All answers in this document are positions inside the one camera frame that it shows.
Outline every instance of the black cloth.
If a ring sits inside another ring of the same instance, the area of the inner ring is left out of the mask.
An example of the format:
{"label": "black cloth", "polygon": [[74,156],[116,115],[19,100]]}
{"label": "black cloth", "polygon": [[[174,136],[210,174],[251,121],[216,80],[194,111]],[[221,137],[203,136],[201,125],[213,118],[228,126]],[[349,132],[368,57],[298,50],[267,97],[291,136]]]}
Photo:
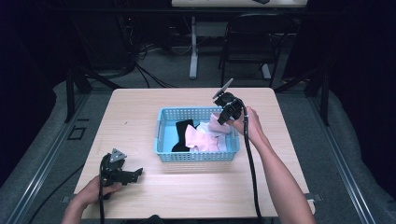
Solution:
{"label": "black cloth", "polygon": [[176,122],[178,143],[174,145],[174,147],[172,148],[172,152],[190,151],[190,148],[186,147],[186,130],[189,124],[193,126],[192,119]]}

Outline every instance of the chair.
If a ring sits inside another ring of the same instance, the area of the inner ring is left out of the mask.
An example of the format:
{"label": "chair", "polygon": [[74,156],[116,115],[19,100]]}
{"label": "chair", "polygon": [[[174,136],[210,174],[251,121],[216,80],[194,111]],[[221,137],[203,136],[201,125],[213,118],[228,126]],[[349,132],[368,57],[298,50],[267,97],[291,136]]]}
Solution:
{"label": "chair", "polygon": [[291,27],[292,19],[280,14],[248,13],[231,19],[227,24],[219,60],[220,86],[224,85],[227,62],[257,63],[260,68],[266,63],[273,64],[269,84],[272,87],[281,47]]}

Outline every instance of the basket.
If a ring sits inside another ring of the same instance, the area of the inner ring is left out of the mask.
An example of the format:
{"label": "basket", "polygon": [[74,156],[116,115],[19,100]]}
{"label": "basket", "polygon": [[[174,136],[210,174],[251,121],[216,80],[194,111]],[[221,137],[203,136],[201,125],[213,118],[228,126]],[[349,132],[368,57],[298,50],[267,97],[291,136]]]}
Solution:
{"label": "basket", "polygon": [[221,107],[164,107],[157,119],[157,129],[154,140],[154,151],[162,162],[167,161],[232,161],[239,150],[238,131],[232,127],[226,134],[226,151],[210,152],[172,152],[178,142],[176,122],[192,119],[194,126],[200,122],[209,122],[213,112],[221,112]]}

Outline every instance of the gray carpet floor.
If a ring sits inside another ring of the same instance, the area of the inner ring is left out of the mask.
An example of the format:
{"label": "gray carpet floor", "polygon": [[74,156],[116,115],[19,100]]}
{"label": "gray carpet floor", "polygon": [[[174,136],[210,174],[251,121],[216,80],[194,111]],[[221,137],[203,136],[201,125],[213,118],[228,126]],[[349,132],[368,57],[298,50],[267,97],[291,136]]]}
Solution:
{"label": "gray carpet floor", "polygon": [[[198,78],[189,79],[191,52],[176,54],[161,49],[148,53],[145,59],[138,63],[150,71],[157,78],[181,88],[189,87],[219,87],[219,48],[199,48]],[[282,55],[282,68],[288,53]],[[259,77],[261,72],[257,66],[229,66],[228,76]],[[101,72],[103,76],[111,75]],[[281,85],[282,69],[277,70],[275,85]],[[135,69],[131,74],[111,79],[125,88],[147,88],[145,79]],[[151,88],[160,88],[148,77]],[[93,91],[89,95],[80,94],[76,90],[77,114],[74,119],[65,124],[66,94],[65,83],[54,88],[57,94],[56,106],[26,154],[21,158],[7,182],[0,189],[0,223],[28,223],[38,206],[57,188],[70,174],[82,165],[91,149],[92,141],[106,110],[111,96],[109,87],[90,79]],[[235,81],[233,87],[267,87],[268,81]],[[320,194],[323,201],[316,202],[315,218],[317,223],[362,223],[350,192],[346,188],[345,180],[337,169],[332,145],[323,131],[321,120],[315,107],[317,99],[306,98],[303,94],[305,84],[300,83],[292,89],[278,93],[282,114],[290,132],[304,176],[311,192]],[[333,94],[329,102],[330,130],[342,150],[350,172],[359,186],[361,195],[367,203],[373,219],[368,223],[396,223],[396,203],[374,181],[368,169],[361,162],[360,147],[347,115],[341,107],[337,97]],[[80,140],[72,140],[71,129],[85,130]],[[42,166],[46,156],[56,145],[59,152],[53,155],[49,172],[43,176],[44,181],[36,186],[37,191],[31,196],[32,200],[22,209],[21,198],[29,189],[32,178],[37,175],[37,169]],[[40,209],[33,223],[59,223],[62,220],[67,203],[63,203],[64,196],[70,197],[78,182],[80,171],[60,187],[44,206]],[[109,220],[107,223],[121,223],[123,220]],[[249,223],[251,220],[201,220],[201,223]],[[99,220],[83,220],[82,223],[99,223]]]}

